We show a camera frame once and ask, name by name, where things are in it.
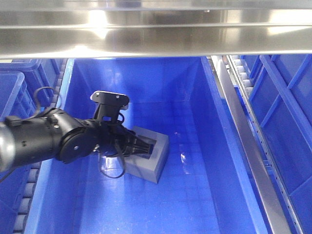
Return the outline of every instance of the blue plastic bin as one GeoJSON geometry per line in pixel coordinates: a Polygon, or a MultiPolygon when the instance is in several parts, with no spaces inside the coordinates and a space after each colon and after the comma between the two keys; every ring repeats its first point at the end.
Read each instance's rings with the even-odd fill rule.
{"type": "Polygon", "coordinates": [[[260,56],[250,102],[305,233],[312,233],[312,55],[260,56]]]}
{"type": "Polygon", "coordinates": [[[76,59],[68,69],[69,114],[92,117],[96,90],[127,94],[125,126],[169,135],[168,161],[158,184],[104,177],[97,155],[43,162],[25,234],[268,233],[207,58],[76,59]]]}
{"type": "MultiPolygon", "coordinates": [[[[62,59],[14,59],[9,63],[0,63],[2,71],[21,71],[25,75],[28,91],[33,97],[37,88],[55,86],[60,74],[62,59]]],[[[42,106],[49,106],[53,92],[41,90],[38,94],[42,106]]]]}
{"type": "Polygon", "coordinates": [[[35,111],[22,72],[0,71],[0,86],[0,121],[9,115],[27,118],[35,111]]]}
{"type": "Polygon", "coordinates": [[[241,55],[240,58],[251,84],[254,85],[262,69],[259,55],[241,55]]]}

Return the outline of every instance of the gray foam block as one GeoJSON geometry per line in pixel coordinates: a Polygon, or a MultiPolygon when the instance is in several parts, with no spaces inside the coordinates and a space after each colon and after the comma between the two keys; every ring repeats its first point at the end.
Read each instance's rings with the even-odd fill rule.
{"type": "Polygon", "coordinates": [[[131,155],[125,158],[126,172],[134,176],[158,183],[168,157],[169,137],[148,129],[134,127],[136,135],[144,141],[154,144],[150,157],[131,155]]]}

